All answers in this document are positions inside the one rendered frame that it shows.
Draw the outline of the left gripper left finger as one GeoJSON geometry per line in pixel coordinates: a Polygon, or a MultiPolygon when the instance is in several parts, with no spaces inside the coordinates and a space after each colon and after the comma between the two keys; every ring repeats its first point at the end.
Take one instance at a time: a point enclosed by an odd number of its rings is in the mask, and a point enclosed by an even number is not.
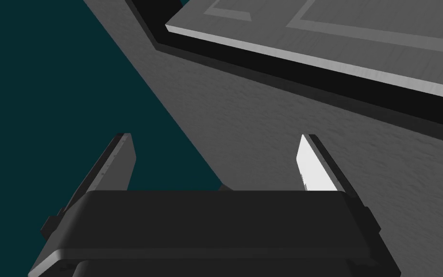
{"type": "Polygon", "coordinates": [[[135,162],[132,135],[116,134],[78,186],[63,212],[67,212],[87,192],[127,190],[135,162]]]}

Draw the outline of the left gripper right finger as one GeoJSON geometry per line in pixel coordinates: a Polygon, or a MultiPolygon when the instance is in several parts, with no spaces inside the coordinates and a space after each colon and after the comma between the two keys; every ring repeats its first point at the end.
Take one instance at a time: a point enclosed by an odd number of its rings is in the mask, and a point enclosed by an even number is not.
{"type": "Polygon", "coordinates": [[[306,191],[342,191],[352,198],[357,192],[315,134],[303,134],[296,162],[306,191]]]}

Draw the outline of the grey panelled door leaf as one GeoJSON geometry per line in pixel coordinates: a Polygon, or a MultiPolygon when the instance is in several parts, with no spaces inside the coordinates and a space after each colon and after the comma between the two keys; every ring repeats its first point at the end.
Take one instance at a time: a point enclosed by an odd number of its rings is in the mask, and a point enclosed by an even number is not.
{"type": "Polygon", "coordinates": [[[443,97],[443,0],[189,0],[165,26],[443,97]]]}

